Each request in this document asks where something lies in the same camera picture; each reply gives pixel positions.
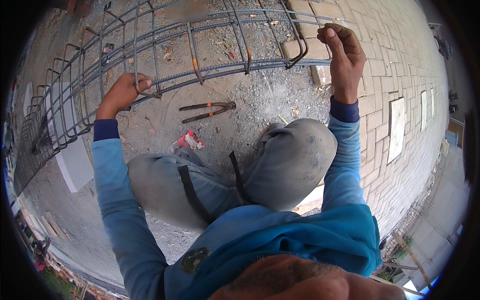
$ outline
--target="navy cuff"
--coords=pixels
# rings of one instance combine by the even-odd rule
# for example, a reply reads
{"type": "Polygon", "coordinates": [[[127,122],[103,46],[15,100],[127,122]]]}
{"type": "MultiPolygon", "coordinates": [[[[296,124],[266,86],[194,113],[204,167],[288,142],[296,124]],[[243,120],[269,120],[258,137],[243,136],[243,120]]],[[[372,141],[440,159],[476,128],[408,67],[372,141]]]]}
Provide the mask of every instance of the navy cuff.
{"type": "Polygon", "coordinates": [[[115,119],[96,120],[93,122],[93,141],[119,139],[118,125],[115,119]]]}
{"type": "Polygon", "coordinates": [[[360,119],[359,101],[354,104],[344,104],[330,97],[330,114],[335,119],[345,123],[355,123],[360,119]]]}

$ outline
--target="jeans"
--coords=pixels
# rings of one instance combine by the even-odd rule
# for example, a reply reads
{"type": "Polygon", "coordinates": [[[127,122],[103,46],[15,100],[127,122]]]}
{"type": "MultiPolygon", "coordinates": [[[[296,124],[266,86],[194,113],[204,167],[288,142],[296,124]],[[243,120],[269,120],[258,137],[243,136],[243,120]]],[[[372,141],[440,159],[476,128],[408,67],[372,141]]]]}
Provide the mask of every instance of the jeans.
{"type": "MultiPolygon", "coordinates": [[[[268,131],[261,148],[241,175],[247,194],[276,211],[300,203],[321,181],[336,154],[337,141],[320,121],[299,119],[268,131]]],[[[218,218],[246,205],[235,182],[219,177],[196,154],[141,154],[128,164],[128,177],[138,205],[152,216],[177,227],[203,232],[208,226],[190,207],[178,168],[188,166],[195,192],[207,211],[218,218]]]]}

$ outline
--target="pliers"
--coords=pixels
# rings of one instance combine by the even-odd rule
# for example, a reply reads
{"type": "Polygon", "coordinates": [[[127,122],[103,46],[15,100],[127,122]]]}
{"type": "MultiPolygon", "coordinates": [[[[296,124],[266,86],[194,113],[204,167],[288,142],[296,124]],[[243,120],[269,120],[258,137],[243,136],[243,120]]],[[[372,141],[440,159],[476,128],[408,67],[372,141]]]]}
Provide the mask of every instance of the pliers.
{"type": "Polygon", "coordinates": [[[235,102],[231,101],[231,102],[214,102],[214,103],[203,103],[203,104],[197,104],[197,105],[184,106],[184,107],[180,108],[179,110],[207,108],[207,107],[210,107],[210,106],[223,106],[223,108],[220,109],[220,110],[214,111],[214,112],[209,112],[207,114],[203,114],[203,115],[200,115],[200,116],[185,119],[185,120],[182,121],[182,123],[185,124],[185,123],[192,122],[192,121],[195,121],[195,120],[200,120],[200,119],[203,119],[203,118],[211,117],[213,115],[218,115],[218,114],[220,114],[222,112],[225,112],[229,109],[236,109],[237,108],[237,104],[235,102]]]}

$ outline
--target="hand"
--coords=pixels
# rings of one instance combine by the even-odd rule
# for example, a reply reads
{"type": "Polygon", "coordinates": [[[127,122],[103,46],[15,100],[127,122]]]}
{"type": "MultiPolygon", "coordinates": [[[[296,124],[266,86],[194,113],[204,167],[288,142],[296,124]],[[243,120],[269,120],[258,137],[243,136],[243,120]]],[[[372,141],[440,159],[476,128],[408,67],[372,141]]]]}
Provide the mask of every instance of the hand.
{"type": "MultiPolygon", "coordinates": [[[[152,78],[138,73],[138,88],[140,91],[152,86],[152,78]]],[[[137,98],[135,74],[123,73],[112,85],[96,111],[96,120],[114,119],[119,111],[127,108],[137,98]]]]}
{"type": "Polygon", "coordinates": [[[330,73],[334,98],[344,104],[357,102],[357,89],[367,57],[355,33],[346,27],[326,23],[318,29],[317,39],[332,51],[330,73]]]}

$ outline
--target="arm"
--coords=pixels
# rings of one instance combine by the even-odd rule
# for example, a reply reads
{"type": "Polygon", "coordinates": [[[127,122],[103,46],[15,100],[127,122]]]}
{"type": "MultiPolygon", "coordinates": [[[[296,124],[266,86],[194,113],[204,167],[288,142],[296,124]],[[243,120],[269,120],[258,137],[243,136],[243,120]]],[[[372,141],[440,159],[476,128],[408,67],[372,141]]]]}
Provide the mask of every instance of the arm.
{"type": "MultiPolygon", "coordinates": [[[[358,115],[358,103],[352,105],[356,106],[358,115]]],[[[328,129],[336,137],[338,146],[332,165],[325,174],[322,211],[350,204],[365,204],[360,187],[360,119],[342,122],[333,117],[334,114],[331,111],[328,129]]]]}
{"type": "Polygon", "coordinates": [[[337,139],[332,165],[325,175],[322,211],[365,204],[360,187],[360,118],[357,89],[366,56],[355,34],[337,24],[325,24],[318,38],[332,51],[330,72],[335,91],[330,99],[328,129],[337,139]]]}
{"type": "MultiPolygon", "coordinates": [[[[159,284],[163,286],[163,273],[168,264],[148,229],[145,212],[138,207],[130,189],[128,168],[123,161],[118,124],[114,118],[121,109],[117,105],[122,105],[124,97],[118,93],[116,95],[116,92],[119,88],[128,87],[128,84],[121,82],[125,75],[132,74],[124,74],[119,78],[97,111],[92,143],[95,184],[103,225],[130,299],[155,299],[157,287],[159,284]]],[[[133,85],[131,87],[135,99],[136,89],[133,85]]]]}

